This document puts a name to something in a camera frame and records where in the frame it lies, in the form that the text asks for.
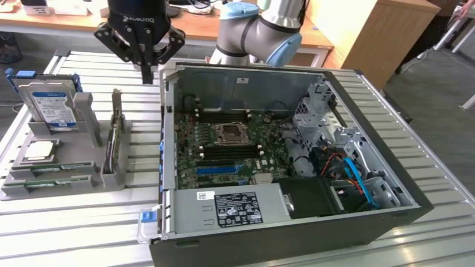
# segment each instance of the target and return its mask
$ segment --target wooden desk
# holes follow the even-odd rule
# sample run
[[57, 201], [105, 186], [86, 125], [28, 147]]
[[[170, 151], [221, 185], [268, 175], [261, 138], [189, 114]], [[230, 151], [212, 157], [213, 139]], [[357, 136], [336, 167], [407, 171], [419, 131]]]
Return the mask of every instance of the wooden desk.
[[[92, 14], [88, 16], [28, 16], [18, 4], [13, 12], [0, 13], [0, 31], [36, 33], [60, 36], [92, 37], [97, 25], [105, 21]], [[177, 18], [170, 19], [173, 27], [186, 33], [186, 44], [214, 46], [218, 33], [218, 14], [214, 11], [208, 16], [197, 16], [181, 12]], [[319, 30], [313, 30], [313, 24], [305, 19], [301, 28], [303, 41], [299, 53], [312, 54], [297, 55], [303, 60], [311, 62], [311, 66], [320, 67], [327, 57], [328, 51], [333, 48], [329, 40]]]

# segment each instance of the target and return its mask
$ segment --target gray floor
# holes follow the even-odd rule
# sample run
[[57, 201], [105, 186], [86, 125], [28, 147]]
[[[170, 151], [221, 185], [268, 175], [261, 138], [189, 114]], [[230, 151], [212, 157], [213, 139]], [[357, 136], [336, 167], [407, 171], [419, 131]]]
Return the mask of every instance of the gray floor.
[[[10, 66], [0, 65], [1, 73], [8, 67], [41, 72], [58, 48], [108, 52], [93, 38], [17, 34], [17, 40], [24, 59]], [[202, 58], [210, 53], [209, 47], [197, 50], [185, 47], [177, 56]], [[475, 66], [447, 51], [433, 51], [407, 72], [391, 78], [384, 90], [412, 116], [416, 133], [475, 194], [475, 107], [469, 111], [459, 108], [475, 94]], [[18, 100], [4, 78], [0, 78], [0, 99]], [[13, 118], [10, 108], [0, 107], [0, 136]]]
[[475, 66], [448, 51], [392, 76], [384, 88], [412, 116], [411, 126], [475, 194], [475, 108], [459, 108], [475, 94]]

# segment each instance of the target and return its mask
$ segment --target wooden cabinet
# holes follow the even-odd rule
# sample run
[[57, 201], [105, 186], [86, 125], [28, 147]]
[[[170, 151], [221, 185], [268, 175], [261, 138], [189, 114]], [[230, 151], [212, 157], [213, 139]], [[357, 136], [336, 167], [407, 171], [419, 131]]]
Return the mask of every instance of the wooden cabinet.
[[437, 12], [425, 0], [311, 0], [307, 17], [335, 46], [324, 67], [361, 70], [383, 89]]

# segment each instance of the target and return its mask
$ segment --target blue cable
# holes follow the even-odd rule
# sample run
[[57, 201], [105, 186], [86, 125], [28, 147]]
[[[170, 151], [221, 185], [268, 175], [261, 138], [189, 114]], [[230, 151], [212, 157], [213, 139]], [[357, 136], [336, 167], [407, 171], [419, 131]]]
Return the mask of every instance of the blue cable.
[[364, 196], [365, 196], [365, 199], [368, 200], [368, 202], [372, 204], [372, 206], [379, 209], [379, 205], [377, 203], [373, 201], [372, 199], [372, 196], [371, 196], [371, 193], [369, 191], [367, 190], [365, 186], [364, 186], [364, 183], [363, 183], [363, 179], [361, 179], [361, 176], [359, 175], [359, 172], [356, 170], [356, 166], [355, 166], [355, 163], [351, 161], [351, 159], [348, 157], [344, 158], [344, 161], [348, 163], [349, 165], [349, 168], [356, 176], [356, 179], [357, 179], [357, 182], [360, 184], [360, 187], [363, 189], [363, 193], [364, 193]]
[[352, 175], [351, 175], [351, 172], [349, 172], [349, 169], [348, 169], [348, 167], [344, 167], [344, 172], [347, 173], [347, 175], [348, 175], [348, 178], [351, 179]]

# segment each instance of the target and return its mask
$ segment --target blue pcie slot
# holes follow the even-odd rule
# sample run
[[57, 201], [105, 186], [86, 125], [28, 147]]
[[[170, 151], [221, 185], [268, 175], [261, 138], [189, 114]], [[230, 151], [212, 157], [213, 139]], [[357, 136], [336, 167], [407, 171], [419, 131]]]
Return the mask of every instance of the blue pcie slot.
[[196, 174], [234, 174], [236, 172], [236, 166], [196, 169]]

